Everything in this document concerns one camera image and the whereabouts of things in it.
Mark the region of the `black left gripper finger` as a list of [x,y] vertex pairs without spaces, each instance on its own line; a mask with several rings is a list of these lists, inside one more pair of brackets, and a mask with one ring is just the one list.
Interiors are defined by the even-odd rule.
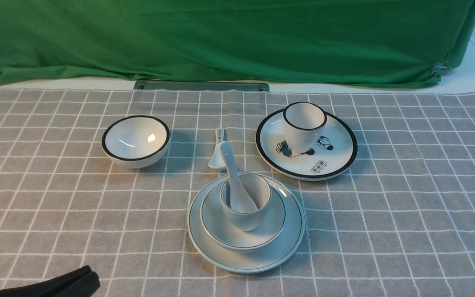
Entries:
[[40,283],[0,290],[0,297],[91,297],[100,288],[99,276],[86,265]]

